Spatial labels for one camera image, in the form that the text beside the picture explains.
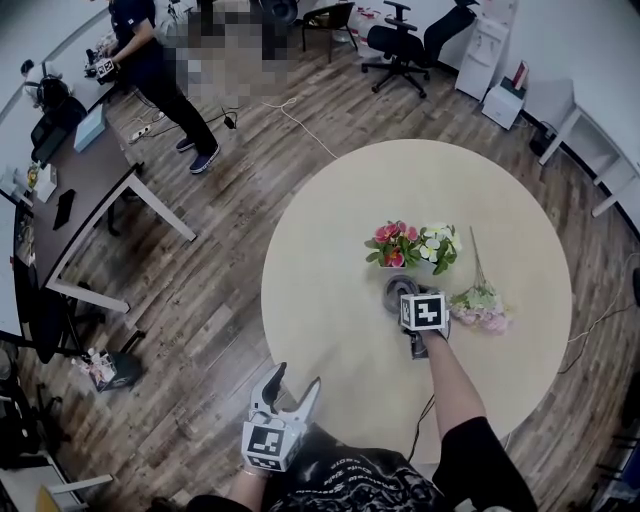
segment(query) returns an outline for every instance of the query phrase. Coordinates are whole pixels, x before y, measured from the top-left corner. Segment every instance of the flower pot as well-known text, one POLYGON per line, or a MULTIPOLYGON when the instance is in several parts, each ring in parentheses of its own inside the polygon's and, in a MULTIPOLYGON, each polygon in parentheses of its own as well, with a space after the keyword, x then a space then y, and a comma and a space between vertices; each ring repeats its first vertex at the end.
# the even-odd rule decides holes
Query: flower pot
POLYGON ((432 275, 435 270, 436 270, 436 264, 435 263, 431 263, 429 260, 423 260, 421 259, 418 262, 418 268, 420 268, 421 270, 424 270, 426 272, 429 273, 429 275, 432 275))

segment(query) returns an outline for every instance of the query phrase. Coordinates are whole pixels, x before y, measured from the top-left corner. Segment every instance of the black pants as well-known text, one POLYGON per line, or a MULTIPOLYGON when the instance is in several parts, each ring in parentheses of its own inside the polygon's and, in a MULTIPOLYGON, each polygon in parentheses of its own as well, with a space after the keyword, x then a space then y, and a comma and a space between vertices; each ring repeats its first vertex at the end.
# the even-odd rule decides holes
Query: black pants
POLYGON ((129 81, 174 123, 180 125, 201 155, 212 155, 218 143, 200 113, 185 98, 163 63, 140 66, 127 73, 129 81))

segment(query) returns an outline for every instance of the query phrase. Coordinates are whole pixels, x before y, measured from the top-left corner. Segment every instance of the white table top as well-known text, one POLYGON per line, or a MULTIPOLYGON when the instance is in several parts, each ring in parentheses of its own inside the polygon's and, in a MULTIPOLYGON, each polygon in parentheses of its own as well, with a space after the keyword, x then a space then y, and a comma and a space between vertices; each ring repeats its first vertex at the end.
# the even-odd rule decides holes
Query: white table top
POLYGON ((0 196, 0 331, 22 336, 11 258, 16 207, 0 196))
POLYGON ((617 147, 640 173, 640 102, 637 84, 620 83, 617 76, 602 73, 573 78, 573 96, 578 108, 617 147))
MULTIPOLYGON (((460 293, 473 284, 473 225, 487 278, 514 309, 504 336, 454 322, 451 346, 482 396, 499 437, 544 397, 571 322, 564 252, 544 211, 510 174, 471 151, 433 141, 368 146, 328 165, 293 199, 271 240, 262 278, 264 328, 295 398, 320 376, 315 420, 341 441, 408 454, 433 392, 427 361, 381 303, 389 270, 367 264, 364 240, 386 220, 448 222, 463 251, 442 276, 407 273, 460 293)), ((440 456, 435 411, 414 460, 440 456)))

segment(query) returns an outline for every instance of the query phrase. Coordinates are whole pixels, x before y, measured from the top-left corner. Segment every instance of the desk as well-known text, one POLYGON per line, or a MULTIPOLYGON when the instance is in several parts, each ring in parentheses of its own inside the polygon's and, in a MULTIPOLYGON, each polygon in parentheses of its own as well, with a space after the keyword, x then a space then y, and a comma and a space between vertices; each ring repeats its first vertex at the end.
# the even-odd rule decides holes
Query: desk
MULTIPOLYGON (((433 393, 429 363, 382 305, 394 271, 365 262, 364 241, 387 219, 455 224, 463 251, 443 275, 406 273, 448 294, 473 284, 473 225, 487 279, 514 310, 503 336, 454 320, 449 339, 499 437, 538 405, 556 377, 571 323, 571 283, 544 211, 509 173, 466 149, 426 140, 361 148, 328 165, 295 196, 275 230, 262 277, 262 315, 274 362, 300 399, 322 378, 314 420, 339 440, 408 455, 433 393)), ((439 460, 435 411, 415 461, 439 460)))
POLYGON ((0 331, 22 338, 11 265, 11 259, 14 257, 15 223, 15 205, 0 196, 0 331))
POLYGON ((622 158, 635 171, 610 197, 591 210, 594 217, 617 203, 627 193, 629 185, 640 179, 640 117, 637 108, 637 88, 635 84, 620 84, 602 82, 595 73, 589 76, 576 76, 573 79, 574 106, 562 122, 557 137, 540 157, 540 165, 547 163, 551 155, 558 149, 574 125, 581 117, 587 119, 609 141, 618 153, 618 157, 610 162, 605 169, 601 169, 598 177, 593 181, 599 185, 603 179, 619 168, 622 158), (624 91, 632 89, 633 97, 626 97, 624 91))
POLYGON ((67 262, 109 206, 125 189, 130 188, 187 240, 192 241, 196 235, 138 179, 110 125, 81 153, 73 148, 74 140, 75 131, 51 158, 51 163, 58 169, 56 190, 46 203, 34 201, 33 230, 38 286, 46 286, 69 297, 126 313, 129 311, 126 302, 60 279, 67 262), (70 189, 75 190, 76 194, 69 221, 54 231, 58 199, 70 189))

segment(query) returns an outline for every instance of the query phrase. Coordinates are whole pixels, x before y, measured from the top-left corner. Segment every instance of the sneaker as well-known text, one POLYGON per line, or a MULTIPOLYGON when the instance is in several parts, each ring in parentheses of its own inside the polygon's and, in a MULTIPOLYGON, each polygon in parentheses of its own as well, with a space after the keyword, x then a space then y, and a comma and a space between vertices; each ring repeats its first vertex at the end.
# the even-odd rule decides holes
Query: sneaker
POLYGON ((191 149, 193 146, 195 146, 195 143, 191 142, 191 139, 184 138, 176 144, 176 149, 178 150, 178 153, 184 153, 187 149, 191 149))
POLYGON ((189 167, 191 174, 200 174, 202 171, 206 171, 218 153, 220 153, 220 144, 216 146, 216 150, 212 155, 198 155, 191 164, 191 167, 189 167))

